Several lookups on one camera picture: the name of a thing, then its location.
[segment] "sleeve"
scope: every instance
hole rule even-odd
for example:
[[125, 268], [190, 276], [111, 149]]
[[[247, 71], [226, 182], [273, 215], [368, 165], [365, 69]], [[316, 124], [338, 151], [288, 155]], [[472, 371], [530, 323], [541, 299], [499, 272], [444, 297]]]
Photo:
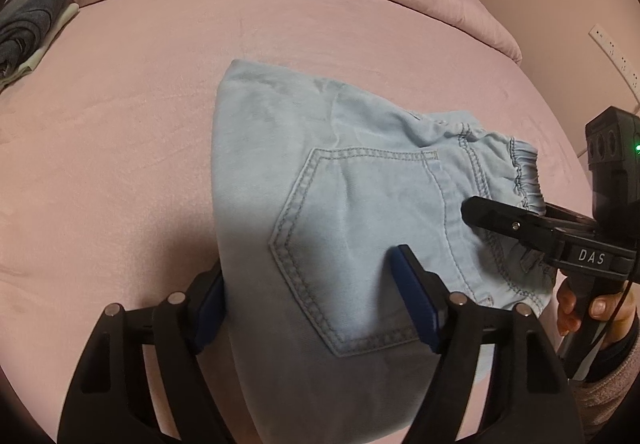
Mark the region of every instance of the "sleeve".
[[619, 342], [598, 352], [584, 382], [598, 382], [615, 372], [633, 350], [638, 340], [638, 332], [640, 332], [640, 322], [636, 313], [629, 333]]
[[628, 356], [616, 370], [596, 382], [572, 385], [587, 441], [606, 424], [640, 373], [640, 338], [637, 334]]

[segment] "back pocket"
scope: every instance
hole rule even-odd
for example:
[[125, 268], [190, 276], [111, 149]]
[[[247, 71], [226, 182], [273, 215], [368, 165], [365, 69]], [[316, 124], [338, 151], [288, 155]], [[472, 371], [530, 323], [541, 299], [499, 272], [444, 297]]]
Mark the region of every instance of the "back pocket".
[[417, 339], [386, 268], [409, 244], [451, 291], [461, 272], [460, 201], [436, 151], [315, 148], [276, 222], [270, 248], [308, 320], [337, 356]]

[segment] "pink sleeve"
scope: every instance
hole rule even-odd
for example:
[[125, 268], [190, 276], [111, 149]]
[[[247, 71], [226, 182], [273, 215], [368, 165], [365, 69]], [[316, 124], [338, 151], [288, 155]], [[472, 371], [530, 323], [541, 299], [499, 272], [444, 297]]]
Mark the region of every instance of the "pink sleeve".
[[596, 435], [616, 411], [639, 372], [640, 338], [615, 372], [598, 382], [573, 387], [587, 440]]

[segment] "denim fabric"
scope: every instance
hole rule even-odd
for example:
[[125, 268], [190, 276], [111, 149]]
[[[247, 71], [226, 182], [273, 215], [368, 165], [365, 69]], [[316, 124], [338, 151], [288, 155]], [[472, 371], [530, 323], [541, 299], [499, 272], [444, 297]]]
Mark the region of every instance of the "denim fabric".
[[[265, 444], [365, 443], [410, 423], [437, 356], [417, 342], [390, 246], [482, 305], [540, 315], [550, 300], [540, 254], [462, 221], [472, 195], [544, 211], [535, 149], [468, 113], [237, 60], [213, 132], [230, 337]], [[490, 359], [483, 348], [478, 378]]]

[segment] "fingernail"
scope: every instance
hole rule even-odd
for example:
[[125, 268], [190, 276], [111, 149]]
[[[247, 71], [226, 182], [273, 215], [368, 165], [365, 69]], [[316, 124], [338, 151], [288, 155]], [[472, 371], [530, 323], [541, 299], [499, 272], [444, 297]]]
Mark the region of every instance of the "fingernail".
[[604, 310], [607, 308], [607, 303], [604, 300], [597, 299], [591, 305], [591, 314], [594, 316], [599, 316], [604, 313]]

